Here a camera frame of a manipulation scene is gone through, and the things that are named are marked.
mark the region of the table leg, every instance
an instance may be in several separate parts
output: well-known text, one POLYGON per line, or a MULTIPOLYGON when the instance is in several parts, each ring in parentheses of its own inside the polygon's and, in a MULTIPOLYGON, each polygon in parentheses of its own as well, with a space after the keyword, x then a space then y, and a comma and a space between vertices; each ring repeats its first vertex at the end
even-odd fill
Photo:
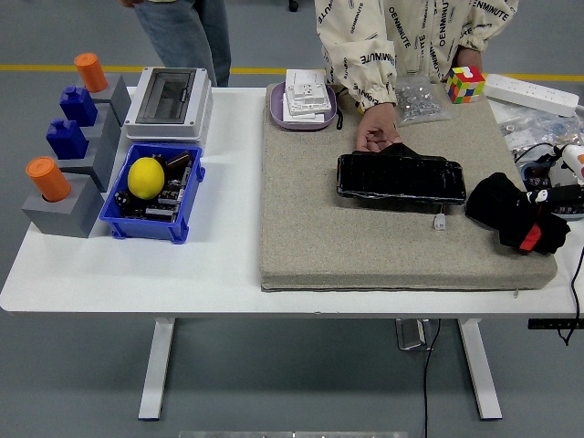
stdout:
POLYGON ((463 338, 468 369, 473 379, 474 396, 483 420, 503 418, 499 400, 496 398, 491 369, 486 359, 485 346, 478 328, 480 319, 458 319, 458 327, 463 338))
POLYGON ((138 414, 140 420, 157 421, 160 419, 173 329, 174 318, 156 318, 144 392, 138 414))

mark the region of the wire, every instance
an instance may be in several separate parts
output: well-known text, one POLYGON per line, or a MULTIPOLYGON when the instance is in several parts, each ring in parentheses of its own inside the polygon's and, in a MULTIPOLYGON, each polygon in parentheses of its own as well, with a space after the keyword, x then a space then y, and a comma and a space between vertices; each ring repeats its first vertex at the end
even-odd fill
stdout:
POLYGON ((442 319, 438 318, 438 329, 436 330, 432 344, 430 344, 430 350, 428 351, 428 356, 426 357, 426 365, 423 367, 423 436, 425 438, 428 438, 428 365, 430 364, 430 357, 434 351, 434 344, 436 343, 438 335, 440 334, 441 326, 442 319))
POLYGON ((578 323, 580 320, 580 302, 578 300, 578 294, 576 293, 575 283, 576 283, 576 278, 578 278, 580 268, 582 267, 582 259, 584 259, 584 246, 582 246, 582 252, 580 253, 580 260, 578 261, 578 267, 576 268, 576 273, 572 277, 572 281, 569 284, 571 289, 572 289, 572 294, 574 294, 574 301, 576 301, 576 317, 574 317, 574 320, 572 321, 572 327, 569 330, 569 333, 565 338, 562 335, 561 330, 558 328, 558 336, 560 336, 562 338, 562 340, 566 344, 566 347, 568 346, 569 339, 572 337, 572 334, 574 333, 574 330, 578 326, 578 323))
POLYGON ((342 130, 343 129, 343 112, 340 110, 339 107, 339 97, 341 94, 343 94, 344 92, 349 92, 349 89, 347 89, 347 87, 343 87, 340 91, 338 91, 337 93, 335 93, 335 100, 337 101, 337 115, 339 116, 337 118, 337 130, 342 130))
POLYGON ((521 153, 521 155, 519 155, 517 158, 515 158, 515 161, 514 162, 518 162, 519 160, 521 160, 523 157, 525 157, 527 155, 528 152, 534 150, 537 146, 543 146, 543 145, 549 146, 550 148, 553 148, 554 147, 554 145, 551 144, 551 143, 538 143, 538 144, 534 144, 533 146, 529 147, 529 149, 527 149, 526 151, 523 151, 521 153))

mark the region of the orange cylinder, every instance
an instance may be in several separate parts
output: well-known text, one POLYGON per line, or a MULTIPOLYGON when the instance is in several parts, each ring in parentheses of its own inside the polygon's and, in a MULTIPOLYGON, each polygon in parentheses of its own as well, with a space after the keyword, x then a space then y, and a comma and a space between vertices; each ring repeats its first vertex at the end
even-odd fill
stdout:
POLYGON ((71 193, 71 184, 50 157, 35 158, 27 165, 26 173, 50 203, 62 201, 71 193))
POLYGON ((90 93, 97 93, 108 86, 98 56, 95 53, 82 53, 75 58, 75 67, 90 93))

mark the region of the gray floor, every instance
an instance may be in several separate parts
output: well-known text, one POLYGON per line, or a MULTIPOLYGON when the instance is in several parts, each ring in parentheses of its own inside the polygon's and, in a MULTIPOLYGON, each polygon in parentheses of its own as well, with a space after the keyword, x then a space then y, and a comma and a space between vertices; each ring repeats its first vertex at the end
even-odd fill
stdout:
MULTIPOLYGON (((234 68, 321 68, 314 6, 227 0, 234 68)), ((493 73, 584 73, 584 3, 529 0, 485 54, 493 73)), ((160 65, 133 12, 116 0, 7 0, 0 67, 160 65)), ((135 85, 137 74, 124 75, 135 85)), ((234 75, 234 87, 282 80, 234 75)), ((75 73, 0 69, 0 284, 28 227, 26 163, 47 149, 60 90, 75 73)), ((543 83, 584 96, 578 82, 543 83)), ((567 348, 524 320, 481 323, 504 419, 481 422, 454 321, 443 322, 429 376, 430 436, 581 436, 584 333, 567 348)), ((390 320, 179 321, 162 418, 139 422, 153 322, 15 317, 0 310, 0 437, 161 437, 182 430, 405 431, 422 436, 422 353, 396 347, 390 320)))

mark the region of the hand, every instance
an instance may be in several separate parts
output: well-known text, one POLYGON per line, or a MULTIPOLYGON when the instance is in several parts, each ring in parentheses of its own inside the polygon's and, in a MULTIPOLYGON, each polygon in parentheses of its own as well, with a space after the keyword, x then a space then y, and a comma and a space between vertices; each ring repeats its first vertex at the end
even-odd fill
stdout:
POLYGON ((357 151, 379 152, 393 143, 401 143, 394 122, 392 103, 381 103, 367 109, 357 128, 357 151))
POLYGON ((134 7, 134 5, 143 2, 144 0, 118 0, 118 3, 124 7, 134 7))
POLYGON ((481 52, 472 50, 468 47, 458 47, 454 57, 453 67, 471 67, 476 66, 478 71, 483 71, 483 57, 481 52))

